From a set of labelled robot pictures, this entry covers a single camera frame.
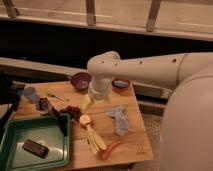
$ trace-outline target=black wall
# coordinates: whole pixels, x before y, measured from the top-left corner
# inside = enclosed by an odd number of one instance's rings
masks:
[[[213,42],[0,21],[0,56],[86,68],[90,57],[109,50],[126,59],[212,52]]]

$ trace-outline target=utensil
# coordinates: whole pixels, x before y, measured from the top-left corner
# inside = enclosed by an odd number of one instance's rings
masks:
[[[61,118],[59,117],[60,113],[52,106],[52,104],[50,103],[50,101],[47,98],[40,98],[39,108],[41,110],[48,111],[55,118],[55,121],[56,121],[57,125],[59,126],[61,132],[64,134],[64,136],[67,136],[67,129],[64,126]]]
[[[66,101],[66,102],[69,102],[69,101],[70,101],[69,99],[65,99],[65,98],[62,98],[62,97],[58,97],[58,96],[56,96],[56,95],[54,95],[54,94],[52,94],[52,93],[47,93],[47,96],[48,96],[48,97],[54,97],[54,98],[57,98],[57,99],[59,99],[59,100]]]

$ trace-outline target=small bowl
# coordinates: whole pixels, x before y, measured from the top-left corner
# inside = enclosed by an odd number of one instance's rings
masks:
[[[70,80],[73,87],[78,91],[83,91],[88,89],[89,83],[92,80],[92,77],[87,72],[79,72],[74,74]]]
[[[112,86],[118,90],[123,90],[129,87],[130,80],[123,78],[115,78],[112,80]]]

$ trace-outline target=chocolate bar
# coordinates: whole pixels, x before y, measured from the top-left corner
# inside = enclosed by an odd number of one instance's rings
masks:
[[[45,158],[49,152],[49,149],[46,146],[38,144],[30,139],[26,140],[22,148],[40,158]]]

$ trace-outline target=orange carrot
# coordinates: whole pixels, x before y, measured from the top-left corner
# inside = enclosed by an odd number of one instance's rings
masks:
[[[101,160],[106,160],[109,157],[109,155],[111,154],[112,150],[122,143],[123,143],[123,141],[121,141],[121,140],[115,140],[111,144],[109,144],[107,146],[107,149],[102,151],[102,153],[100,155]]]

